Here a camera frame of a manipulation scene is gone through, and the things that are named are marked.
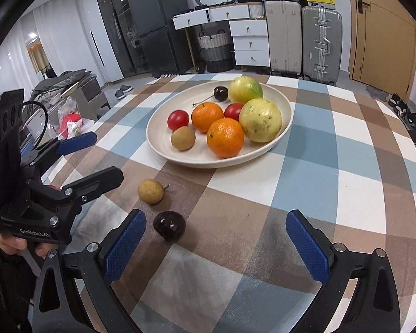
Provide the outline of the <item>person's left hand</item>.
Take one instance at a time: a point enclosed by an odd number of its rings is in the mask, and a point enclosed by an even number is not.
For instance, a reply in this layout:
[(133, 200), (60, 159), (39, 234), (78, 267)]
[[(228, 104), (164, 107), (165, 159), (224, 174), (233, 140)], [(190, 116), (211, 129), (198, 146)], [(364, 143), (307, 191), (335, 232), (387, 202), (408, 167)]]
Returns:
[[(23, 238), (13, 236), (8, 231), (3, 231), (0, 233), (0, 248), (8, 255), (19, 254), (27, 249), (27, 241)], [(38, 257), (45, 259), (51, 249), (57, 248), (58, 246), (56, 244), (39, 243), (34, 248), (34, 251)]]

